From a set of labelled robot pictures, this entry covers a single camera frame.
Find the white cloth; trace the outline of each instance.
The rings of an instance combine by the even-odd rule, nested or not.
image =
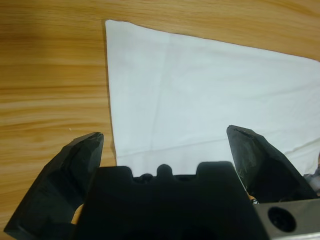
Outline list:
[[[233,162],[229,125],[263,135],[301,174],[316,170],[319,62],[113,20],[106,35],[116,160],[134,176]]]

